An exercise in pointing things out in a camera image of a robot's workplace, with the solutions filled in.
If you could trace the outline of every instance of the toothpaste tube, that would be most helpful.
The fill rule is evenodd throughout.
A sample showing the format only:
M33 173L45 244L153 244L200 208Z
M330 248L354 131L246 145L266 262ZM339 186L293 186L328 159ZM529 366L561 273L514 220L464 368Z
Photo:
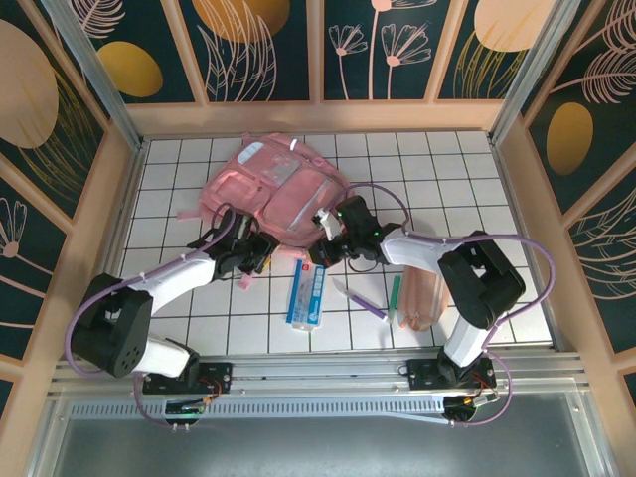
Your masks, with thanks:
M302 260L297 261L287 323L304 331L311 331L320 326L320 305L324 283L324 266Z

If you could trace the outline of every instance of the green pen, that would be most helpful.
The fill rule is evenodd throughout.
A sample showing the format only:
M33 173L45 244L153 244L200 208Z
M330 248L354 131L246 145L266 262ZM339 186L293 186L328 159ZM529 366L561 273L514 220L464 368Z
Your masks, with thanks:
M391 302L389 304L389 321L393 321L396 314L396 308L398 308L399 298L399 284L401 283L401 276L396 275L394 277L394 286L391 290Z

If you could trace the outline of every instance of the yellow circle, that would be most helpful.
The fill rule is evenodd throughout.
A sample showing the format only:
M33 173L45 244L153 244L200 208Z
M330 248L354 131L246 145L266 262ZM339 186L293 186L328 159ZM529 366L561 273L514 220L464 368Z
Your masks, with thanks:
M592 144L594 123L589 111L577 102L561 106L548 128L548 163L557 174L574 172Z
M0 137L14 146L44 144L58 119L58 84L47 56L22 30L0 20Z
M132 43L108 43L97 51L97 55L121 92L147 97L157 93L163 85L157 62Z
M544 26L555 0L479 0L475 35L496 52L530 48Z
M247 43L260 38L251 32L248 14L243 3L251 12L258 28L257 17L267 25L269 35L278 33L289 18L289 0L193 0L195 10L203 23L216 35L237 43Z

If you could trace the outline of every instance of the pink backpack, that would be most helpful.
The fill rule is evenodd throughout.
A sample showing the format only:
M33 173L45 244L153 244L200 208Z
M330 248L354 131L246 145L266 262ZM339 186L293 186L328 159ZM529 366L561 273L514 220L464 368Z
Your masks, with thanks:
M349 182L301 141L279 133L242 139L242 148L204 187L201 218L209 223L219 205L229 202L253 214L282 244L309 247L324 235L312 218Z

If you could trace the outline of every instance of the white tile grid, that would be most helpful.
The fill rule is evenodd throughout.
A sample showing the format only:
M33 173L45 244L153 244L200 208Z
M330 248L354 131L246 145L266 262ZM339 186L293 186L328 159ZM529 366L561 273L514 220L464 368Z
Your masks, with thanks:
M476 229L514 233L515 223L483 136L472 132L414 132L325 134L304 139L325 157L333 158L332 164L352 182L380 183L398 194L418 231L439 236L461 236ZM197 209L203 178L213 175L220 161L227 160L239 145L239 138L151 144L122 264L123 275L178 256L185 251L185 244L204 232L199 221L178 221L176 216ZM175 151L179 152L178 161L174 161ZM401 222L402 212L391 197L375 189L361 188L358 192L370 209L376 210L381 223ZM500 246L520 267L526 281L528 291L520 300L521 306L537 294L524 252L517 243L501 242ZM355 269L368 270L372 264L359 259L352 265L340 263L329 274L387 309L400 267L378 265L358 272ZM186 341L208 356L303 353L440 346L457 319L451 303L430 330L402 330L350 303L328 280L322 325L311 334L297 331L284 322L294 267L295 258L277 253L270 270L248 291L228 280L187 293L159 310L151 330ZM504 325L494 343L549 340L543 312L537 308Z

